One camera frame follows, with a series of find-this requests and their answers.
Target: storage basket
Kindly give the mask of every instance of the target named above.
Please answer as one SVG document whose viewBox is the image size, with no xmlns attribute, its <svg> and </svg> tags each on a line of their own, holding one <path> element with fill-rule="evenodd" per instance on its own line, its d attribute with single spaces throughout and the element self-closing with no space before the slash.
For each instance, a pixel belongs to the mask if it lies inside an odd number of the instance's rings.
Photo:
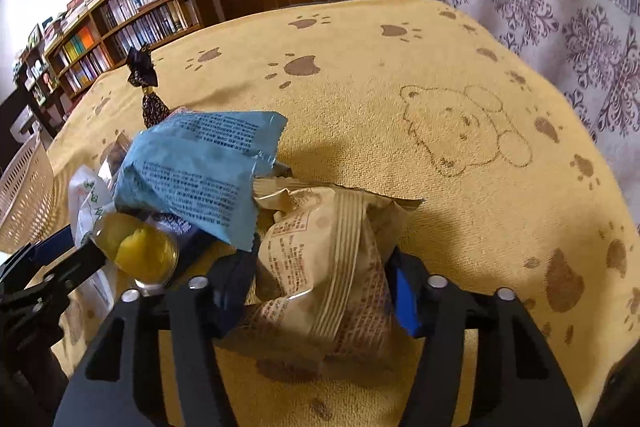
<svg viewBox="0 0 640 427">
<path fill-rule="evenodd" d="M 53 170 L 34 134 L 23 144 L 0 179 L 0 250 L 15 253 L 40 240 L 53 206 Z"/>
</svg>

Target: yellow fruit in cup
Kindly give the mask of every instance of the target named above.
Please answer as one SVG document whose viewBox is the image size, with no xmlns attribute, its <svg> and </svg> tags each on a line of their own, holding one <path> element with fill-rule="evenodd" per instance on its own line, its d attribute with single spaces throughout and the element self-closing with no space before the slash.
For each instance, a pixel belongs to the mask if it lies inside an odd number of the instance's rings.
<svg viewBox="0 0 640 427">
<path fill-rule="evenodd" d="M 94 241 L 118 268 L 148 284 L 167 282 L 177 264 L 174 241 L 128 214 L 100 216 L 94 225 Z"/>
</svg>

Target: silver screw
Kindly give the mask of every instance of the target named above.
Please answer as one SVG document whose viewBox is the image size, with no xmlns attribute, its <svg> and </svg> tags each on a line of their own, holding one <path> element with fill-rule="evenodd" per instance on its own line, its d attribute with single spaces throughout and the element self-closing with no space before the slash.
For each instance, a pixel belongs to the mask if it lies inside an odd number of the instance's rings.
<svg viewBox="0 0 640 427">
<path fill-rule="evenodd" d="M 444 286 L 449 284 L 449 281 L 442 275 L 432 275 L 427 279 L 427 284 L 432 288 L 444 288 Z"/>
<path fill-rule="evenodd" d="M 497 294 L 503 301 L 513 301 L 516 298 L 516 292 L 511 288 L 500 288 L 498 289 Z"/>
<path fill-rule="evenodd" d="M 140 297 L 140 292 L 138 290 L 130 289 L 122 294 L 122 300 L 124 302 L 133 302 L 138 300 Z"/>
<path fill-rule="evenodd" d="M 204 275 L 198 275 L 189 279 L 189 288 L 192 290 L 202 290 L 209 284 L 209 280 Z"/>
</svg>

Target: light blue snack bag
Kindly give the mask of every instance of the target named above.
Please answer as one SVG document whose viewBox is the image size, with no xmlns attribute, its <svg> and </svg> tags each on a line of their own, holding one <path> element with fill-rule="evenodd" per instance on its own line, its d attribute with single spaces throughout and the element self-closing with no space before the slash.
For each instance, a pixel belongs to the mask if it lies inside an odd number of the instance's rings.
<svg viewBox="0 0 640 427">
<path fill-rule="evenodd" d="M 173 114 L 133 141 L 116 208 L 170 212 L 250 251 L 258 215 L 253 177 L 271 173 L 286 124 L 277 112 Z"/>
</svg>

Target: figurine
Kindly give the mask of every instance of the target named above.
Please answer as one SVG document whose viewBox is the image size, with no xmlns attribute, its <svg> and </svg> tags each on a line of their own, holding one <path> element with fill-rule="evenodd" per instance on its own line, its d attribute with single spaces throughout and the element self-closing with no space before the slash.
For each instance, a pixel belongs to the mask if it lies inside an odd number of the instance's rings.
<svg viewBox="0 0 640 427">
<path fill-rule="evenodd" d="M 142 46 L 140 51 L 133 47 L 129 48 L 126 64 L 131 71 L 127 79 L 129 84 L 134 87 L 141 87 L 144 93 L 142 97 L 142 117 L 148 129 L 160 123 L 170 114 L 169 108 L 154 93 L 154 87 L 158 87 L 158 75 L 151 61 L 151 52 L 148 46 Z"/>
</svg>

